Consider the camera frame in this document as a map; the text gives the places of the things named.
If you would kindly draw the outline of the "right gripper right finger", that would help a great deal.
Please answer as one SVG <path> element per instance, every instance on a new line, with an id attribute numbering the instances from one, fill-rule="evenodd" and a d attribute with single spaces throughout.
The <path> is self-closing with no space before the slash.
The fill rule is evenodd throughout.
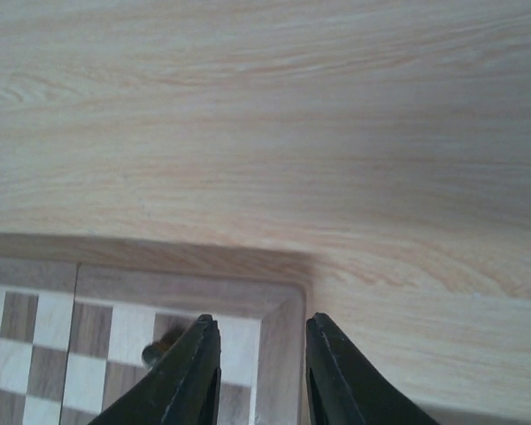
<path id="1" fill-rule="evenodd" d="M 396 389 L 325 313 L 306 322 L 312 424 L 435 424 Z"/>

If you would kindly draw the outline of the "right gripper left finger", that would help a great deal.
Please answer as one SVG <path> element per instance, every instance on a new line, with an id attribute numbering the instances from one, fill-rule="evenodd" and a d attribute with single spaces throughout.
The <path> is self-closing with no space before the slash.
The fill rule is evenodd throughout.
<path id="1" fill-rule="evenodd" d="M 93 424 L 215 424 L 221 339 L 218 322 L 202 314 L 126 394 Z"/>

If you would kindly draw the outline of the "wooden chess board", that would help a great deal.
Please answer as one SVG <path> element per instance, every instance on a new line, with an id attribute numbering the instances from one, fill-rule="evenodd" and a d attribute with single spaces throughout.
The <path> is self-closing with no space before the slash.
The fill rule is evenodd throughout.
<path id="1" fill-rule="evenodd" d="M 0 234 L 0 424 L 86 424 L 148 374 L 143 348 L 210 314 L 221 424 L 305 424 L 299 252 Z"/>

